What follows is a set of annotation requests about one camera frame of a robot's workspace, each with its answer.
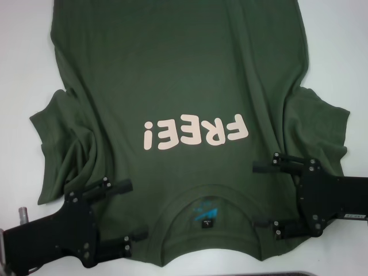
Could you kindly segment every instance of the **white surface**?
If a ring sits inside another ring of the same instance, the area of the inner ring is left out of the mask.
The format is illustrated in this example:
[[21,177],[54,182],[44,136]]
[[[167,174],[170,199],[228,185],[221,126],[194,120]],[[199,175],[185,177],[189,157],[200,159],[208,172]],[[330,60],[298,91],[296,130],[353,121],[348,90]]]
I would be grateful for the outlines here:
[[[346,175],[368,177],[368,1],[300,0],[309,45],[304,86],[325,101],[351,111],[343,158]],[[37,206],[44,158],[29,121],[63,85],[49,38],[52,0],[0,1],[0,227],[18,225],[18,207],[30,220],[54,213],[61,201]],[[46,275],[210,275],[308,271],[320,276],[367,275],[368,227],[337,221],[322,237],[259,262],[229,250],[205,250],[177,258],[165,268],[115,260],[84,269],[75,258],[45,265]]]

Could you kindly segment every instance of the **olive green shirt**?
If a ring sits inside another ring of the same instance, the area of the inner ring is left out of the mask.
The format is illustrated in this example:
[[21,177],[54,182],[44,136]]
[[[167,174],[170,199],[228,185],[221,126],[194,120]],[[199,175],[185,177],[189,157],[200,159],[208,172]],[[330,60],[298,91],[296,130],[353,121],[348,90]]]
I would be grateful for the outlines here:
[[132,258],[158,266],[207,248],[264,260],[305,240],[252,226],[298,218],[291,176],[253,174],[254,160],[313,156],[342,174],[347,151],[349,112],[300,86],[296,1],[55,0],[51,38],[65,91],[31,118],[45,155],[39,204],[131,179],[132,192],[94,207],[101,237],[147,225]]

